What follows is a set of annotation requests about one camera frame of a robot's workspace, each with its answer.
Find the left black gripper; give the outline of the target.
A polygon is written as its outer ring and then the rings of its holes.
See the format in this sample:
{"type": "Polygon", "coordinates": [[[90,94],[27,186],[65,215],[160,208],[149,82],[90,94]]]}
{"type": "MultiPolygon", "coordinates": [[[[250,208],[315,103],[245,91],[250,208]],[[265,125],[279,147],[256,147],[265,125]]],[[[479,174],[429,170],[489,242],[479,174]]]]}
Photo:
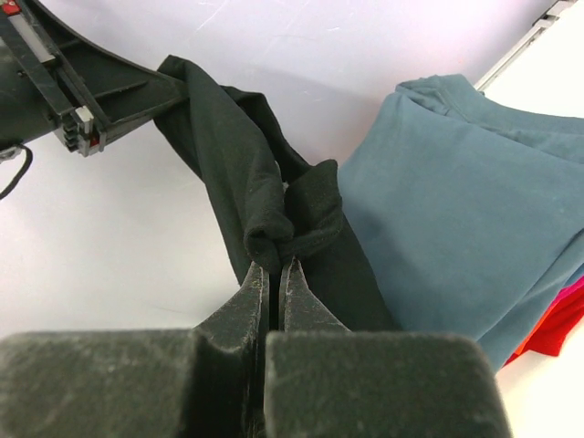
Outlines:
{"type": "Polygon", "coordinates": [[[183,81],[83,37],[37,1],[1,3],[1,156],[53,132],[88,157],[187,99],[183,81]]]}

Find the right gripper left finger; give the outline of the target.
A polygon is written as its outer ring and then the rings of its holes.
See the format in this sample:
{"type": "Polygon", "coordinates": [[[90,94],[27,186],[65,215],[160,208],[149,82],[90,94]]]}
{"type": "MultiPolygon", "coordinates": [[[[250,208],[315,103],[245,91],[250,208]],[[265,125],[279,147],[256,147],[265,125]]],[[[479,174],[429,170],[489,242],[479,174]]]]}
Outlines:
{"type": "Polygon", "coordinates": [[[261,437],[270,281],[195,328],[28,332],[1,343],[4,437],[261,437]]]}

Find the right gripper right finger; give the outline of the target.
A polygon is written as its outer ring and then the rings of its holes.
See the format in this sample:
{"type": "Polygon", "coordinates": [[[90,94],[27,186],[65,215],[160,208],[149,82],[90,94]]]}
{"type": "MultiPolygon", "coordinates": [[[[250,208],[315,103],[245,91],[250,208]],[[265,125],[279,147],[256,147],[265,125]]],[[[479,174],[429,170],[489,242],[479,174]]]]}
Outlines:
{"type": "Polygon", "coordinates": [[[507,437],[490,365],[470,339],[352,332],[285,268],[266,338],[270,437],[507,437]]]}

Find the black floral print t-shirt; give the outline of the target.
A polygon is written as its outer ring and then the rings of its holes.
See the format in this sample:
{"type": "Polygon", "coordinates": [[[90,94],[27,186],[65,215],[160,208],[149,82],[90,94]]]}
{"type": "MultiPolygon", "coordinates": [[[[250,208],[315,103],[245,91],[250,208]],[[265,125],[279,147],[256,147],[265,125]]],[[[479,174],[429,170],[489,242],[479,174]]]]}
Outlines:
{"type": "Polygon", "coordinates": [[[299,260],[311,292],[348,329],[394,331],[372,268],[343,213],[338,165],[308,163],[286,140],[266,97],[217,83],[169,56],[160,72],[188,98],[155,119],[204,183],[238,280],[299,260]]]}

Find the folded teal t-shirt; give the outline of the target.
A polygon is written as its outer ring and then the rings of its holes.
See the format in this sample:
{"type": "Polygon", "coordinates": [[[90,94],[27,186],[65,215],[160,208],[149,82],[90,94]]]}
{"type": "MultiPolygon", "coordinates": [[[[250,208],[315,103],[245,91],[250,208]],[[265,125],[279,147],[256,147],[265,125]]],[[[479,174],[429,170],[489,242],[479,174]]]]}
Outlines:
{"type": "Polygon", "coordinates": [[[398,85],[339,189],[398,324],[466,336],[495,369],[583,274],[582,120],[461,75],[398,85]]]}

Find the folded red t-shirt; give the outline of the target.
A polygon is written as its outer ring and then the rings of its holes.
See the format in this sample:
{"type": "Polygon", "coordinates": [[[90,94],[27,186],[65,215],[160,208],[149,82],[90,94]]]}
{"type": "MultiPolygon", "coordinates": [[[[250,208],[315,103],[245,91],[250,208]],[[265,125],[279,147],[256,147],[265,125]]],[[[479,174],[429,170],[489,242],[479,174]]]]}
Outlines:
{"type": "Polygon", "coordinates": [[[583,277],[560,290],[544,315],[506,361],[506,365],[528,351],[557,357],[566,337],[583,318],[583,277]]]}

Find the aluminium frame rail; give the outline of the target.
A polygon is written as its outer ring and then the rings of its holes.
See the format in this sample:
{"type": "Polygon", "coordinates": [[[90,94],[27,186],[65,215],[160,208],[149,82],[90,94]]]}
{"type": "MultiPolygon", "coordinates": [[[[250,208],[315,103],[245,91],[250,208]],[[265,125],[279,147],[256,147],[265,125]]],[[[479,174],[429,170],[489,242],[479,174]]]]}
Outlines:
{"type": "Polygon", "coordinates": [[[481,93],[491,86],[491,84],[513,64],[534,42],[547,32],[563,15],[578,1],[556,1],[546,12],[544,12],[530,27],[530,29],[519,38],[519,40],[501,57],[495,64],[474,84],[474,87],[481,93]]]}

